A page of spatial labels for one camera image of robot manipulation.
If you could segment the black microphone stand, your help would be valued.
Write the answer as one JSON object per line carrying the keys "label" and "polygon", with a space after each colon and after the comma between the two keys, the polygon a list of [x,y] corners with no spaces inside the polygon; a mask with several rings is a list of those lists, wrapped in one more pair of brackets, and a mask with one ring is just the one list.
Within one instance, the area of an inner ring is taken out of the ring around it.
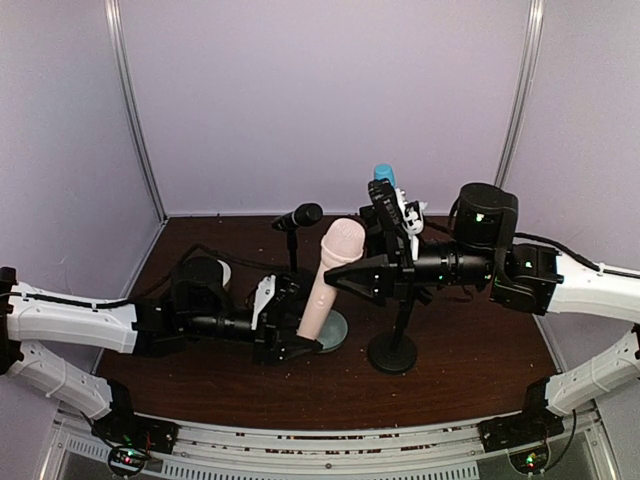
{"label": "black microphone stand", "polygon": [[389,375],[401,375],[415,365],[417,347],[405,334],[413,306],[413,299],[400,301],[394,328],[370,340],[367,357],[377,371]]}
{"label": "black microphone stand", "polygon": [[291,272],[295,274],[299,280],[310,281],[312,279],[312,272],[308,269],[300,268],[298,264],[298,237],[296,230],[286,232],[286,242]]}
{"label": "black microphone stand", "polygon": [[386,242],[384,231],[379,222],[378,215],[374,206],[369,205],[360,207],[359,217],[364,225],[366,232],[365,256],[369,258],[385,254]]}

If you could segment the black microphone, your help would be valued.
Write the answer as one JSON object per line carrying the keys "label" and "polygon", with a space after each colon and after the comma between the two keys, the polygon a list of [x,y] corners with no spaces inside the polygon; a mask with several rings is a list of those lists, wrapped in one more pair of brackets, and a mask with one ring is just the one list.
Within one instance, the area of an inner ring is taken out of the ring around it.
{"label": "black microphone", "polygon": [[295,210],[276,217],[271,228],[280,232],[295,231],[301,227],[317,224],[324,215],[322,207],[317,203],[304,203]]}

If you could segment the blue toy microphone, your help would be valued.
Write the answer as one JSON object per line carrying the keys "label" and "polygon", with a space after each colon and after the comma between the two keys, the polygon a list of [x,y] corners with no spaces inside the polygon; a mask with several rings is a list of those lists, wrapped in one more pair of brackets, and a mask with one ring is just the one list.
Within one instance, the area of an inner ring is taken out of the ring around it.
{"label": "blue toy microphone", "polygon": [[393,167],[388,163],[377,164],[374,167],[373,179],[377,181],[388,181],[389,184],[395,188],[396,179]]}

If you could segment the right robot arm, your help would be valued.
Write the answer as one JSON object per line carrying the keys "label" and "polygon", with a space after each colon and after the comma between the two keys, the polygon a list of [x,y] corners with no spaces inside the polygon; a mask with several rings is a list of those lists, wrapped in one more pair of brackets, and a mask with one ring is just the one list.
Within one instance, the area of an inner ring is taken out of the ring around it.
{"label": "right robot arm", "polygon": [[366,256],[328,270],[324,280],[378,305],[398,301],[393,330],[369,343],[374,368],[401,374],[414,366],[417,349],[404,331],[416,301],[428,304],[434,289],[473,286],[487,289],[497,304],[536,316],[582,313],[633,324],[580,366],[531,385],[525,412],[564,417],[638,377],[638,272],[596,264],[556,241],[518,232],[517,197],[494,185],[460,189],[448,218],[448,242],[410,238],[402,218],[407,209],[389,181],[371,181],[368,192],[371,204],[361,211],[368,227]]}

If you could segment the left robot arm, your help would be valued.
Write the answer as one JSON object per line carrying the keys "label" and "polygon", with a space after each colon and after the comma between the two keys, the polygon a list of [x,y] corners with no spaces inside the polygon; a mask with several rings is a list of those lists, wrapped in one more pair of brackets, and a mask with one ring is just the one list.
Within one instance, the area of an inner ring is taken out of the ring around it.
{"label": "left robot arm", "polygon": [[288,274],[264,277],[250,308],[227,290],[229,265],[196,256],[179,262],[157,300],[98,300],[56,296],[1,270],[1,372],[21,376],[46,397],[59,399],[93,424],[134,429],[140,421],[126,386],[95,377],[43,347],[43,342],[94,346],[143,358],[180,353],[205,339],[251,345],[252,361],[273,365],[322,345],[298,335],[300,286]]}

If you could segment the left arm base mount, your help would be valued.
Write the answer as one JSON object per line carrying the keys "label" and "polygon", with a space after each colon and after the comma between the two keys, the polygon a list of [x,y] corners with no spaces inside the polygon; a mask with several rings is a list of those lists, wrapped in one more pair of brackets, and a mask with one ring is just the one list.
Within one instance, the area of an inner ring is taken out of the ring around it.
{"label": "left arm base mount", "polygon": [[159,461],[158,454],[171,454],[179,426],[170,421],[133,415],[110,414],[99,420],[84,415],[93,436],[108,448],[106,464],[119,478],[140,474]]}

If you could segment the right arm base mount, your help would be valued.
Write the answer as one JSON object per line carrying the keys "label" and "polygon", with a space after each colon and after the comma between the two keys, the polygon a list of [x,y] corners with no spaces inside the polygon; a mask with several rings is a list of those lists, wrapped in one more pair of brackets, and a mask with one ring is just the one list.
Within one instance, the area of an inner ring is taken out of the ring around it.
{"label": "right arm base mount", "polygon": [[564,432],[564,423],[551,413],[520,412],[484,420],[478,431],[485,453],[505,451],[517,473],[533,476],[552,465],[548,441]]}

